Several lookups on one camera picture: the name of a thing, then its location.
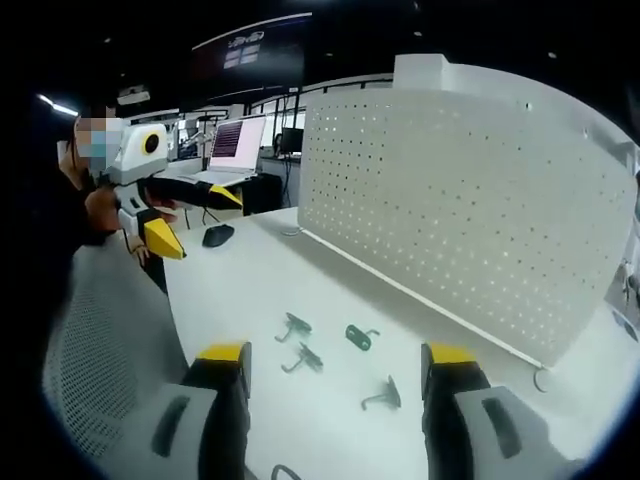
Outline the person's left hand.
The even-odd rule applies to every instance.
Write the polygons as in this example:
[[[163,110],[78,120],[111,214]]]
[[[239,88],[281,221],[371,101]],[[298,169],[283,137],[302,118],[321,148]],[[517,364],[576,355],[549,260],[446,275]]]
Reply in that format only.
[[[91,192],[85,199],[91,227],[100,232],[113,232],[121,228],[118,218],[117,197],[108,187]]]

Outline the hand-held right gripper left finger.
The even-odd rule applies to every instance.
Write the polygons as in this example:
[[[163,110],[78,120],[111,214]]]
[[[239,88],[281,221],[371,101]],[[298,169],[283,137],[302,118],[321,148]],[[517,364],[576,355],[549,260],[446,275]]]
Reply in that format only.
[[[126,419],[117,479],[243,479],[252,344],[213,344]]]

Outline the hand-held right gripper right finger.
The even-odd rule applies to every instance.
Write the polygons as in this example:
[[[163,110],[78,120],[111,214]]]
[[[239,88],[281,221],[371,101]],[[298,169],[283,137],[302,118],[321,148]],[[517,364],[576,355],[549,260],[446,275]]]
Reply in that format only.
[[[491,386],[463,348],[421,346],[421,394],[430,479],[571,479],[585,464],[564,457],[545,420]]]

